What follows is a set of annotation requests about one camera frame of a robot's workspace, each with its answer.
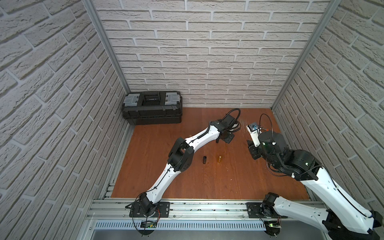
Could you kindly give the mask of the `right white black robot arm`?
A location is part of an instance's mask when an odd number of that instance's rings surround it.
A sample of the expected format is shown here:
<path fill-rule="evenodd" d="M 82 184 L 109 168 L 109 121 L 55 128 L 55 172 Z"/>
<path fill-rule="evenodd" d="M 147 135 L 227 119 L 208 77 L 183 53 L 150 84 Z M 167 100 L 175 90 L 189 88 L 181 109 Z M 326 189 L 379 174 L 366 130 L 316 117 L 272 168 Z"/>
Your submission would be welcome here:
<path fill-rule="evenodd" d="M 252 139 L 247 143 L 253 159 L 265 159 L 274 176 L 295 179 L 327 206 L 311 208 L 268 193 L 259 207 L 261 215 L 301 221 L 322 230 L 333 240 L 380 239 L 375 228 L 382 226 L 382 215 L 355 201 L 314 155 L 305 150 L 291 150 L 279 133 L 254 130 L 250 136 Z"/>

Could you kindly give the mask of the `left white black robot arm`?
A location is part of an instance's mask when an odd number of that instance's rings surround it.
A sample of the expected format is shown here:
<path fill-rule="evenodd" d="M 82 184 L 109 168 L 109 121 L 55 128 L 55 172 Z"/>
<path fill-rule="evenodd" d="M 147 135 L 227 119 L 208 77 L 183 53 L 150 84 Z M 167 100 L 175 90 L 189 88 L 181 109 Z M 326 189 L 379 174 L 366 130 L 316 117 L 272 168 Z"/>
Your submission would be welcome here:
<path fill-rule="evenodd" d="M 197 150 L 211 141 L 223 140 L 230 143 L 234 133 L 241 129 L 239 117 L 241 110 L 235 108 L 216 121 L 209 122 L 208 127 L 194 136 L 183 139 L 178 138 L 169 153 L 167 164 L 161 175 L 149 190 L 138 195 L 134 203 L 139 204 L 139 212 L 150 217 L 159 213 L 158 204 L 172 181 L 192 164 L 193 156 Z"/>

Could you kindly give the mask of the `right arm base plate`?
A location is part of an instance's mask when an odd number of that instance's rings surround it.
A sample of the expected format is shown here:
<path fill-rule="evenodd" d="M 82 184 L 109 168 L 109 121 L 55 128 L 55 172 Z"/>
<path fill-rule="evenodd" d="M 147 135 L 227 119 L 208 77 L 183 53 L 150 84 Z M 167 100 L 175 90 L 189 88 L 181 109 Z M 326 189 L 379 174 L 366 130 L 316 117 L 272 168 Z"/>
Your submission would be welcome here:
<path fill-rule="evenodd" d="M 264 203 L 264 202 L 249 202 L 246 203 L 247 213 L 250 219 L 254 218 L 267 218 L 273 219 L 282 217 L 286 219 L 286 216 L 279 215 L 273 208 L 273 203 Z"/>

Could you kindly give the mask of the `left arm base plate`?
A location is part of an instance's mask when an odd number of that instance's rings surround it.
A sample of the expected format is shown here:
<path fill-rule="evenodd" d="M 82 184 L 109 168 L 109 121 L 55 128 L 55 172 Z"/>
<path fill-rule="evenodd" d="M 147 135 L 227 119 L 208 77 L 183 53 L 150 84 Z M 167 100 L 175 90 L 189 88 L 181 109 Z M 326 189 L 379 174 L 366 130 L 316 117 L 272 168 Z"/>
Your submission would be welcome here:
<path fill-rule="evenodd" d="M 168 218 L 170 212 L 170 202 L 159 202 L 155 206 L 155 209 L 146 214 L 145 210 L 141 207 L 138 201 L 134 202 L 130 206 L 126 206 L 126 209 L 130 209 L 130 218 Z"/>

